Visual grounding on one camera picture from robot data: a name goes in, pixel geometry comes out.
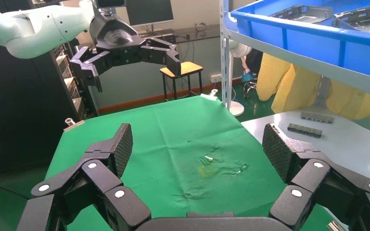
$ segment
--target green tablecloth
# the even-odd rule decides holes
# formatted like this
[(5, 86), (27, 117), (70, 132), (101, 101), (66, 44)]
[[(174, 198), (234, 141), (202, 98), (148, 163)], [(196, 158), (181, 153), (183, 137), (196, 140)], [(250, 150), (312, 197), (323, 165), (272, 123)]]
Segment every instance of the green tablecloth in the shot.
[[(202, 97), (86, 120), (63, 134), (46, 177), (75, 164), (91, 143), (111, 138), (121, 123), (131, 124), (134, 139), (122, 180), (153, 218), (184, 217), (188, 211), (267, 216), (285, 187), (261, 144), (220, 101)], [(327, 231), (330, 221), (316, 206), (302, 230)], [(110, 230), (93, 206), (68, 228)]]

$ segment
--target white table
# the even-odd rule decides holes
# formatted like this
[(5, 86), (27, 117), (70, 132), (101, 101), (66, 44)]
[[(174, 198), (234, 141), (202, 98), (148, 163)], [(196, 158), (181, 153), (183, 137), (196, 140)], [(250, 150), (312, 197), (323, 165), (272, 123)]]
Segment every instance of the white table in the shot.
[[(301, 119), (301, 112), (319, 113), (335, 118), (333, 124)], [(275, 123), (288, 137), (313, 143), (333, 162), (370, 178), (370, 131), (325, 108), (310, 107), (242, 122), (242, 125), (260, 142), (264, 127)], [(289, 123), (323, 131), (321, 138), (287, 131)]]

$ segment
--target wooden stool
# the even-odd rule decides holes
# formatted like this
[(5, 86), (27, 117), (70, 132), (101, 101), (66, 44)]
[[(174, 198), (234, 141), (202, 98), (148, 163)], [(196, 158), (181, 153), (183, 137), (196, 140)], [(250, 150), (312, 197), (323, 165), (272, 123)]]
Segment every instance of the wooden stool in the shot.
[(169, 78), (172, 79), (172, 88), (173, 88), (173, 98), (176, 100), (178, 99), (177, 96), (176, 96), (176, 85), (175, 85), (175, 80), (177, 78), (182, 78), (184, 76), (188, 76), (188, 89), (189, 89), (189, 95), (187, 96), (184, 96), (182, 98), (185, 98), (185, 97), (190, 97), (192, 96), (192, 94), (194, 95), (198, 95), (196, 94), (195, 92), (193, 92), (191, 90), (191, 79), (190, 79), (190, 75), (191, 74), (195, 74), (195, 73), (198, 73), (199, 74), (199, 88), (200, 88), (200, 93), (202, 93), (202, 76), (201, 76), (201, 71), (203, 70), (203, 67), (195, 64), (195, 63), (192, 63), (192, 62), (184, 62), (184, 63), (181, 63), (181, 76), (180, 77), (176, 77), (170, 70), (168, 70), (168, 68), (162, 68), (160, 69), (159, 71), (162, 73), (162, 82), (164, 83), (164, 96), (165, 96), (165, 101), (169, 101), (168, 100), (168, 97), (167, 97), (167, 89), (166, 89), (166, 86), (165, 86), (165, 76), (168, 76)]

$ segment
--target yellow bag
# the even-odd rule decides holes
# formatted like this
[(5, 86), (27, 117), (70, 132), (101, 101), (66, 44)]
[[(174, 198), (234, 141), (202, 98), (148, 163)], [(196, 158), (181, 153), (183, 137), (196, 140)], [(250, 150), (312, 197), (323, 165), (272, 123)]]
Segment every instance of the yellow bag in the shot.
[(290, 68), (290, 63), (263, 53), (256, 91), (261, 101), (267, 101), (276, 93), (281, 78)]
[(321, 75), (291, 64), (284, 75), (272, 104), (274, 113), (309, 107), (314, 103)]
[(370, 94), (331, 80), (327, 108), (348, 119), (363, 119), (370, 116)]

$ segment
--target textured fingertip pad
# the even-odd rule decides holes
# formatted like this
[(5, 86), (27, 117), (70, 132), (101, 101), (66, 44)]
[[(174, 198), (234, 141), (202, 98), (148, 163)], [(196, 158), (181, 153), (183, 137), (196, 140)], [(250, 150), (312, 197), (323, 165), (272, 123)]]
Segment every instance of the textured fingertip pad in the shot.
[(280, 178), (284, 183), (288, 183), (290, 162), (294, 152), (280, 136), (281, 133), (284, 134), (275, 124), (267, 124), (264, 127), (262, 146)]
[(117, 177), (121, 178), (132, 153), (133, 140), (131, 125), (122, 124), (112, 139), (114, 140), (114, 144), (110, 152), (115, 159)]

